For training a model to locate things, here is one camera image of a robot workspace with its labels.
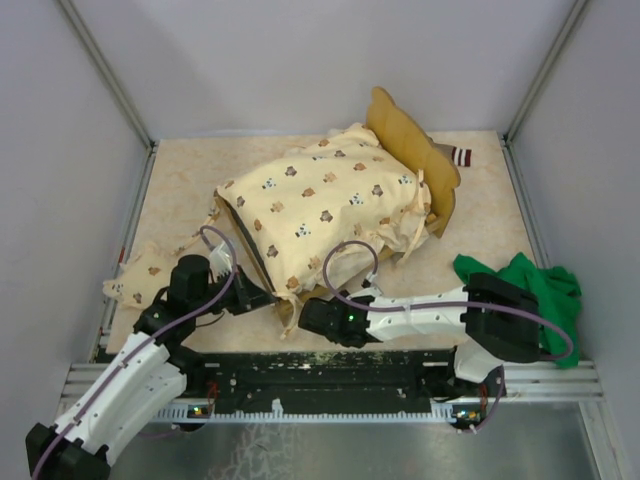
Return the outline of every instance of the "wooden headboard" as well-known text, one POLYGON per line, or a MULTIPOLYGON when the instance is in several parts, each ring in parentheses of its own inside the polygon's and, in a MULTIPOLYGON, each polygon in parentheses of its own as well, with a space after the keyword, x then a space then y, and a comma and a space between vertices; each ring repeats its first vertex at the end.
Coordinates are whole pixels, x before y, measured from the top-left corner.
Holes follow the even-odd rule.
POLYGON ((405 167, 414 173, 424 171, 431 191, 431 210, 436 215, 435 224, 429 222, 434 228, 429 230, 441 237, 456 205, 454 189, 460 185, 460 172, 418 124, 396 106, 384 88, 374 87, 371 96, 366 126, 405 167))

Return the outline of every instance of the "gray wall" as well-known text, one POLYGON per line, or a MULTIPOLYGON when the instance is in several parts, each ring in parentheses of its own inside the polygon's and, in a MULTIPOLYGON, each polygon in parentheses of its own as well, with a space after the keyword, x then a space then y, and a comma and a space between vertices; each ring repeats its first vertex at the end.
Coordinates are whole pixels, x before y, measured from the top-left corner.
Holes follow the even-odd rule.
POLYGON ((319 132, 386 86, 425 128, 515 114, 571 0, 76 0, 155 138, 319 132))
POLYGON ((640 475, 640 3, 592 3, 516 152, 552 260, 582 283, 584 350, 640 475))
POLYGON ((54 2, 0 3, 0 465, 50 423, 95 339, 144 150, 54 2))

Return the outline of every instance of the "green cloth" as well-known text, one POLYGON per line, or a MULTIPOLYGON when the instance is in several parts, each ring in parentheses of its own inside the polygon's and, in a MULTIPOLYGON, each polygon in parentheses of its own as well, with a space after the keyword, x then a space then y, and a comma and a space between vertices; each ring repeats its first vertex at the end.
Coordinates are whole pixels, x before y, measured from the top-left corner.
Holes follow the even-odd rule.
MULTIPOLYGON (((497 272, 476 259, 465 255, 458 255, 453 261, 453 268, 465 284, 473 273, 489 273, 512 283, 524 290, 534 293, 538 297, 540 316, 564 330, 573 340, 573 353, 556 364, 563 368, 575 367, 580 358, 578 335, 576 332, 576 317, 580 313, 580 285, 576 277, 562 267, 540 269, 523 253, 518 253, 508 267, 497 272)), ((565 351, 564 340, 555 332, 543 328, 541 338, 543 348, 551 354, 565 351)))

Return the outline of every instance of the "toy bed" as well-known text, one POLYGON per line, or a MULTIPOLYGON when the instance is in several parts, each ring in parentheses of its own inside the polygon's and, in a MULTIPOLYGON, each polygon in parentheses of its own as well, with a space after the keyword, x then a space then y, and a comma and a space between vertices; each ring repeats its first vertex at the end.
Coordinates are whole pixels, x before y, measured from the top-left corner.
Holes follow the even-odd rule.
MULTIPOLYGON (((434 133, 439 143, 473 150, 471 168, 458 172, 450 158, 435 148, 433 141, 402 110, 384 89, 375 88, 368 108, 366 126, 374 131, 382 147, 413 172, 424 171, 431 190, 432 214, 426 229, 433 235, 417 249, 411 261, 398 268, 393 259, 382 262, 378 284, 389 295, 424 295, 460 285, 451 267, 456 254, 472 255, 498 268, 519 251, 531 256, 526 230, 495 132, 434 133)), ((130 251, 135 254, 153 241, 165 251, 189 244, 193 232, 203 223, 216 186, 278 158, 286 150, 318 142, 323 136, 274 136, 184 139, 162 141, 142 206, 130 251)), ((211 218, 228 233, 248 275, 269 289, 269 278, 260 256, 252 248, 246 228, 233 209, 211 218)), ((200 242, 186 253, 206 254, 200 242)), ((388 259, 392 252, 383 251, 388 259)), ((347 284, 356 291, 364 273, 347 284)), ((302 296, 322 294, 322 289, 302 296)), ((309 332, 295 330, 281 339, 282 321, 290 315, 288 303, 245 314, 228 315, 214 325, 196 329, 185 342, 201 352, 223 351, 321 351, 343 347, 309 332)), ((117 351, 130 333, 139 310, 116 308, 101 340, 108 353, 117 351)), ((199 319, 199 324, 211 318, 199 319)), ((367 349, 450 348, 460 338, 406 337, 394 342, 370 344, 367 349)))

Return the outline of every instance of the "pillow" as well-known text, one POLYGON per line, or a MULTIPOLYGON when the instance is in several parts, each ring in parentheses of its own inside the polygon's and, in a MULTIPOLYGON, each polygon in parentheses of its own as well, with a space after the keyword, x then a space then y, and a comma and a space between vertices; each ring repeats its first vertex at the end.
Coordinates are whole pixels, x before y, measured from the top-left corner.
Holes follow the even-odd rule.
POLYGON ((165 255, 158 245, 149 242, 142 252, 121 265, 123 273, 102 284, 102 292, 121 305, 144 310, 153 302, 158 290, 169 285, 177 258, 165 255))
MULTIPOLYGON (((425 182, 383 150, 362 124, 290 152, 217 189, 250 232, 275 294, 289 298, 323 284, 322 264, 342 241, 376 251, 419 246, 426 238, 425 182)), ((371 263, 348 246, 332 259, 330 279, 345 283, 371 263)))

